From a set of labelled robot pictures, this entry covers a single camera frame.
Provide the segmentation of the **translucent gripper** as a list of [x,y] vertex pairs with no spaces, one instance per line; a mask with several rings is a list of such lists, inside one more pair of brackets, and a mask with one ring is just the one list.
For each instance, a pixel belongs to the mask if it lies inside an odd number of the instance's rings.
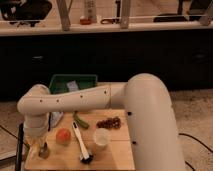
[[27,143],[30,146],[30,149],[38,154],[38,144],[44,142],[45,143],[45,137],[44,136],[29,136],[26,135],[25,139],[27,141]]

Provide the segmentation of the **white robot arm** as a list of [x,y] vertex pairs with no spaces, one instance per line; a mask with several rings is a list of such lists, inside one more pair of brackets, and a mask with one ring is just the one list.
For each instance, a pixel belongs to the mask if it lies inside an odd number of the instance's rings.
[[25,134],[35,139],[47,132],[50,112],[108,108],[125,111],[136,171],[185,171],[170,95],[152,74],[62,94],[51,94],[37,84],[17,104],[24,115]]

